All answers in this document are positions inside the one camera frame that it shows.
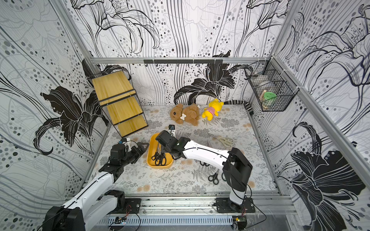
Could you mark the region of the beige kitchen scissors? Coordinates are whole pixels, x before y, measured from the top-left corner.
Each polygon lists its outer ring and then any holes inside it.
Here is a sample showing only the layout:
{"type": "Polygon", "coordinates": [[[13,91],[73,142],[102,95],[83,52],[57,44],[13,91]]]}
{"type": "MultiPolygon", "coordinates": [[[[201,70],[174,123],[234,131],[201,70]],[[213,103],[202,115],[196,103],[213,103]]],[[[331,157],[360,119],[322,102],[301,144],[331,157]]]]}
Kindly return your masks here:
{"type": "Polygon", "coordinates": [[[226,148],[231,148],[234,144],[233,139],[228,138],[228,137],[222,137],[219,135],[214,135],[211,133],[208,133],[211,137],[217,139],[224,147],[226,148]]]}

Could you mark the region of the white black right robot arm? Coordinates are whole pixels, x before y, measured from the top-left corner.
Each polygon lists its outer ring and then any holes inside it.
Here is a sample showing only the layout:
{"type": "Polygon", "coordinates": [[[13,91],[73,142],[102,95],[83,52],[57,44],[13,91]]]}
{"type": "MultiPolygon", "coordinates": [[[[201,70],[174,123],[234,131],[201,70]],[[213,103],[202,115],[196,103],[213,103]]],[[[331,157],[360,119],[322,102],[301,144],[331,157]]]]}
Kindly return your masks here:
{"type": "Polygon", "coordinates": [[[242,205],[253,167],[241,150],[235,147],[229,151],[214,149],[186,137],[177,139],[167,131],[160,132],[155,140],[164,148],[164,152],[177,159],[198,160],[220,170],[231,187],[230,204],[242,205]]]}

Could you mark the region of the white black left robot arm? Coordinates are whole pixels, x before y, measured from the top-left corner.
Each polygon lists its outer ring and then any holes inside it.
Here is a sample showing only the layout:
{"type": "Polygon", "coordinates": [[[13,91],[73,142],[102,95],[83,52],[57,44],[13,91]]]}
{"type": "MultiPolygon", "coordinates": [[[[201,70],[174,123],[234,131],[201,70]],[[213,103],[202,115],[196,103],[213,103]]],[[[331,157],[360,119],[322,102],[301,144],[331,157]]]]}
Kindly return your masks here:
{"type": "Polygon", "coordinates": [[[128,139],[113,145],[108,161],[98,174],[73,198],[50,208],[39,229],[89,231],[112,211],[129,213],[133,206],[126,202],[125,193],[110,187],[124,172],[125,166],[135,164],[148,147],[148,143],[128,139]]]}

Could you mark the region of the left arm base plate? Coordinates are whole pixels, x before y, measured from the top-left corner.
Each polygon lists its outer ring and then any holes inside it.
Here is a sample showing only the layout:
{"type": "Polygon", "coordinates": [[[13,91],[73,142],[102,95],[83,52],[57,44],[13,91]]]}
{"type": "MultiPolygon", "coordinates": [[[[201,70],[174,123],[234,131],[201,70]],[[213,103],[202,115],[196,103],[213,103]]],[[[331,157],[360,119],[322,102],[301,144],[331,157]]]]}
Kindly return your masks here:
{"type": "Polygon", "coordinates": [[[138,214],[141,208],[141,198],[126,198],[120,208],[114,209],[110,214],[138,214]]]}

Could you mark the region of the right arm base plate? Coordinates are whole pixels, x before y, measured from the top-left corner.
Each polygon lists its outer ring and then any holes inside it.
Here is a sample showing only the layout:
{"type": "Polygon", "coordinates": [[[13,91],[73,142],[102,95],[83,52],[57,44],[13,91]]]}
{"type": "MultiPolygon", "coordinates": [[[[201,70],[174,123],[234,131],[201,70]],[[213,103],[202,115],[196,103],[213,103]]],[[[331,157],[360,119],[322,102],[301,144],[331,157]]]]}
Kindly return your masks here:
{"type": "Polygon", "coordinates": [[[245,198],[241,205],[232,202],[229,198],[216,198],[214,206],[218,213],[255,213],[255,206],[251,198],[245,198]]]}

